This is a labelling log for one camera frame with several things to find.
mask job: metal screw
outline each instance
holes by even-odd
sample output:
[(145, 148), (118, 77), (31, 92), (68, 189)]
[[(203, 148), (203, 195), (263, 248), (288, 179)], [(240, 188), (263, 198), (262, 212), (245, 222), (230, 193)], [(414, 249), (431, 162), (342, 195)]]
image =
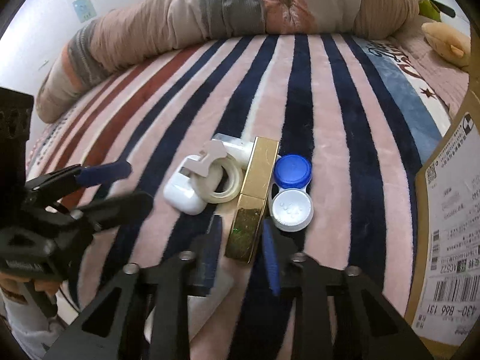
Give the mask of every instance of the metal screw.
[(305, 255), (305, 253), (302, 253), (301, 251), (292, 255), (292, 261), (294, 263), (303, 263), (306, 259), (307, 259), (307, 256)]
[(182, 261), (190, 261), (195, 258), (195, 253), (191, 250), (184, 250), (182, 253), (180, 253), (179, 257)]
[(133, 274), (138, 273), (138, 271), (140, 271), (140, 267), (137, 264), (129, 262), (127, 265), (124, 265), (123, 271), (127, 275), (133, 275)]
[(81, 212), (80, 210), (73, 210), (70, 213), (70, 216), (75, 220), (79, 220), (83, 216), (83, 212)]
[(56, 248), (56, 244), (54, 241), (52, 241), (51, 239), (47, 239), (45, 241), (45, 245), (43, 247), (43, 251), (45, 254), (50, 254), (51, 252), (53, 252)]
[(348, 276), (358, 276), (362, 273), (362, 270), (357, 266), (351, 265), (345, 268), (345, 272)]

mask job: person's hand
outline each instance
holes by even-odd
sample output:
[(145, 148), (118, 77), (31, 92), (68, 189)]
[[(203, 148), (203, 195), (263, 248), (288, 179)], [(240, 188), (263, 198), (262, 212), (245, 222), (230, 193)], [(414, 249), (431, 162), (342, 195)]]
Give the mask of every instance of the person's hand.
[[(18, 287), (18, 283), (26, 283), (29, 282), (30, 278), (25, 277), (18, 277), (12, 276), (9, 274), (5, 274), (0, 272), (0, 286), (5, 290), (14, 293), (16, 295), (22, 295), (20, 288)], [(53, 296), (57, 293), (60, 288), (61, 283), (52, 282), (47, 280), (35, 280), (35, 290), (39, 292), (46, 292), (47, 294)]]

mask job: stuffed toy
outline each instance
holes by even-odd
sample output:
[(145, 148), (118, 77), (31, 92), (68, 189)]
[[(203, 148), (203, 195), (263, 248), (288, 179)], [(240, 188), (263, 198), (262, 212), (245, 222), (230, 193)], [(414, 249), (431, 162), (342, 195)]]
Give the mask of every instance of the stuffed toy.
[(443, 59), (466, 70), (470, 63), (470, 38), (445, 23), (424, 23), (427, 42)]

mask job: navy blue stripe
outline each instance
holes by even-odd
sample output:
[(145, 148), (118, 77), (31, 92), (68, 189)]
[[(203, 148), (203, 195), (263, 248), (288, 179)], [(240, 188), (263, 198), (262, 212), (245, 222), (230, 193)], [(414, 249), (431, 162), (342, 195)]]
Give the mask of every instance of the navy blue stripe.
[[(277, 40), (277, 35), (270, 35), (263, 41), (247, 74), (230, 98), (214, 135), (217, 133), (231, 135), (232, 137), (240, 137), (242, 135), (251, 102), (258, 90), (260, 80), (273, 57)], [(205, 233), (216, 206), (216, 204), (208, 204), (207, 208), (196, 216), (180, 215), (166, 244), (162, 261), (168, 260), (180, 251), (186, 250), (195, 237)]]
[[(136, 190), (145, 191), (152, 196), (157, 194), (165, 173), (191, 122), (218, 83), (220, 83), (238, 58), (241, 57), (251, 40), (251, 36), (241, 38), (229, 55), (218, 65), (213, 73), (210, 74), (208, 79), (202, 83), (192, 97), (189, 98), (173, 122), (166, 129), (165, 134), (155, 148), (140, 177)], [(117, 273), (118, 269), (128, 263), (141, 227), (141, 223), (120, 226), (115, 241), (106, 257), (100, 279), (100, 286), (105, 285), (105, 283)]]
[[(300, 154), (311, 161), (314, 150), (313, 127), (308, 37), (296, 35), (280, 154)], [(301, 250), (305, 233), (306, 230), (303, 230), (285, 235), (291, 236)], [(231, 343), (229, 360), (274, 360), (283, 342), (291, 307), (291, 300), (274, 296), (269, 288), (262, 248), (259, 247)]]
[(409, 185), (410, 209), (412, 213), (412, 236), (413, 236), (413, 269), (415, 269), (415, 258), (417, 255), (417, 199), (415, 195), (415, 175), (422, 167), (419, 151), (415, 145), (412, 133), (403, 117), (402, 111), (395, 103), (391, 93), (383, 83), (382, 77), (378, 73), (375, 65), (365, 54), (362, 48), (352, 39), (350, 35), (344, 35), (345, 42), (350, 50), (360, 62), (368, 81), (377, 96), (378, 103), (382, 108), (383, 114), (387, 120), (388, 126), (397, 144), (403, 167), (405, 168), (406, 178)]
[(386, 222), (383, 181), (367, 116), (347, 64), (332, 36), (322, 35), (330, 60), (350, 153), (351, 232), (349, 264), (383, 288)]
[[(166, 91), (166, 93), (155, 103), (150, 111), (145, 115), (136, 129), (133, 131), (130, 139), (128, 140), (125, 148), (123, 149), (122, 153), (118, 157), (119, 160), (127, 160), (128, 156), (138, 144), (139, 140), (143, 137), (146, 133), (148, 128), (153, 124), (155, 119), (158, 115), (162, 112), (165, 106), (169, 103), (169, 101), (177, 95), (177, 93), (183, 89), (183, 87), (191, 80), (191, 78), (197, 74), (201, 68), (203, 68), (206, 63), (214, 56), (217, 50), (220, 48), (222, 44), (225, 43), (225, 40), (218, 40), (214, 44), (212, 44), (203, 54), (202, 56), (194, 63), (194, 65), (188, 69), (188, 71), (175, 83), (173, 86)], [(112, 187), (112, 183), (105, 183), (102, 184), (95, 193), (93, 200), (105, 199), (110, 192)], [(80, 275), (80, 262), (72, 265), (70, 268), (70, 276), (68, 282), (68, 288), (71, 295), (72, 300), (79, 305), (78, 303), (78, 278)]]

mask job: blue lid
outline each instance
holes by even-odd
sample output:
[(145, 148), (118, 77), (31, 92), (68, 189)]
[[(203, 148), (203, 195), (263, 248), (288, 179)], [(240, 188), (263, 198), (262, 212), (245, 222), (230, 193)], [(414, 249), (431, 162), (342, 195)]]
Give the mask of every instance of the blue lid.
[(280, 188), (301, 190), (311, 180), (311, 164), (301, 155), (284, 155), (275, 162), (273, 176)]

